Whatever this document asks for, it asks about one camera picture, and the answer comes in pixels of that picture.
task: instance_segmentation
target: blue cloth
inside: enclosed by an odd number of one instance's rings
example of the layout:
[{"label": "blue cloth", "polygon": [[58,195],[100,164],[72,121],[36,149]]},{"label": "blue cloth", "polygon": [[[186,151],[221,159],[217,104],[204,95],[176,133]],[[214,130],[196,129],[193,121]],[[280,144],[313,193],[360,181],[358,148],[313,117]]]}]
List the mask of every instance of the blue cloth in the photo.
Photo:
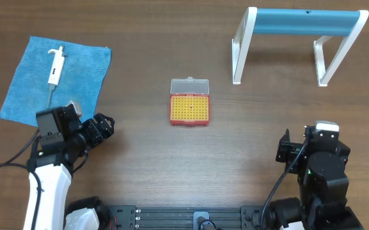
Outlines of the blue cloth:
[{"label": "blue cloth", "polygon": [[60,45],[64,46],[67,57],[59,85],[52,94],[51,108],[74,101],[82,110],[82,122],[93,117],[112,50],[32,36],[13,75],[1,119],[37,126],[35,114],[46,109],[48,78],[54,59],[48,50],[59,49]]}]

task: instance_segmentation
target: metal frame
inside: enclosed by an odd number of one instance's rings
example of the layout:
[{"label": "metal frame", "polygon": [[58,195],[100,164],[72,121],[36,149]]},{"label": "metal frame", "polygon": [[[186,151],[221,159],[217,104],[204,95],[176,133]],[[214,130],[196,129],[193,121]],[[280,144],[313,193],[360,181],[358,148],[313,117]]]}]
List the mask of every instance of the metal frame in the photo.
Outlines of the metal frame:
[{"label": "metal frame", "polygon": [[[241,84],[242,71],[247,58],[249,44],[253,35],[255,20],[257,15],[257,7],[249,7],[242,17],[240,26],[232,40],[232,74],[233,84]],[[369,16],[369,11],[359,10],[360,16],[355,23],[352,31],[348,36],[343,37],[338,52],[333,58],[328,69],[325,68],[324,53],[322,50],[323,44],[331,39],[333,36],[322,36],[317,41],[313,42],[313,49],[315,53],[315,66],[317,68],[318,86],[325,87],[331,80],[336,69],[339,67],[346,53],[355,42],[357,36],[361,32],[366,20]]]}]

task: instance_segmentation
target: pipette tip box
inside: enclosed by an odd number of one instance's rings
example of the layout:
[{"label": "pipette tip box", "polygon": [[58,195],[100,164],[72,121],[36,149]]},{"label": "pipette tip box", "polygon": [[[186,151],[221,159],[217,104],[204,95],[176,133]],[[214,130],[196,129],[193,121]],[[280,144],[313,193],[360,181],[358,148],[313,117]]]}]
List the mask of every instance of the pipette tip box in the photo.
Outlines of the pipette tip box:
[{"label": "pipette tip box", "polygon": [[210,89],[206,79],[172,79],[170,124],[205,125],[210,123]]}]

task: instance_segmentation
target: black cable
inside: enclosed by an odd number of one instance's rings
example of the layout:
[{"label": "black cable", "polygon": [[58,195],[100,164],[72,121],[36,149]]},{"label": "black cable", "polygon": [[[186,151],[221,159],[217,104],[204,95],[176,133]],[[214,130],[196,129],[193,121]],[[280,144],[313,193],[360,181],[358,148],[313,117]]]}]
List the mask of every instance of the black cable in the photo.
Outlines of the black cable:
[{"label": "black cable", "polygon": [[86,151],[84,154],[84,159],[82,163],[76,167],[76,169],[74,170],[74,173],[76,173],[76,171],[78,171],[88,161],[88,157],[89,155],[88,155],[88,152]]},{"label": "black cable", "polygon": [[36,129],[35,133],[32,135],[32,137],[28,141],[28,143],[26,143],[25,146],[21,150],[19,150],[19,152],[15,156],[13,156],[11,159],[7,160],[5,163],[11,163],[16,158],[18,158],[31,145],[31,143],[35,140],[36,135],[38,135],[38,132],[39,132],[39,129]]},{"label": "black cable", "polygon": [[293,168],[295,163],[298,161],[299,157],[304,152],[307,145],[308,145],[308,141],[307,141],[307,139],[305,139],[304,144],[302,145],[301,150],[299,150],[298,155],[294,158],[294,160],[291,162],[291,164],[288,166],[288,168],[285,169],[284,173],[281,175],[281,177],[276,182],[274,188],[272,188],[271,192],[269,193],[269,196],[268,196],[267,200],[265,201],[265,204],[264,204],[264,206],[262,208],[262,212],[261,212],[261,217],[260,217],[260,229],[261,230],[263,230],[263,218],[264,218],[264,215],[265,215],[265,211],[267,211],[269,201],[271,201],[272,197],[275,194],[276,189],[279,187],[279,185],[281,184],[284,177],[289,173],[289,171],[291,171],[291,169]]},{"label": "black cable", "polygon": [[[0,167],[6,167],[6,166],[20,167],[20,168],[25,169],[25,170],[28,171],[27,167],[22,165],[22,164],[16,164],[16,163],[0,164]],[[35,177],[36,184],[38,185],[38,187],[36,188],[36,190],[38,191],[38,195],[36,196],[35,210],[34,210],[34,213],[33,213],[32,225],[31,225],[31,230],[35,230],[36,218],[38,217],[39,204],[40,204],[40,201],[41,201],[42,186],[41,186],[41,181],[39,180],[38,175],[35,172],[29,172],[29,173],[31,173]]]}]

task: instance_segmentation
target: wood grain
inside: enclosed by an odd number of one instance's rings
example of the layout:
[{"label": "wood grain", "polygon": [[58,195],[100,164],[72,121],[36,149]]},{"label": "wood grain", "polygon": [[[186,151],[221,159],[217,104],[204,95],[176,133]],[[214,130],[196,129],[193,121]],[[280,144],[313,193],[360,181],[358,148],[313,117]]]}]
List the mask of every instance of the wood grain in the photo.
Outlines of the wood grain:
[{"label": "wood grain", "polygon": [[[311,36],[254,36],[233,86],[230,41],[248,6],[369,10],[369,1],[0,0],[0,109],[29,36],[109,47],[97,111],[116,120],[118,135],[91,152],[67,202],[260,204],[283,170],[274,159],[285,129],[303,141],[303,126],[325,119],[352,148],[348,205],[369,229],[369,19],[326,88],[317,87]],[[338,44],[325,46],[327,61]],[[188,76],[210,80],[208,127],[169,125],[170,80]],[[34,131],[0,120],[0,162]],[[28,195],[26,172],[0,169],[0,228],[22,228]],[[275,199],[298,195],[288,175]]]}]

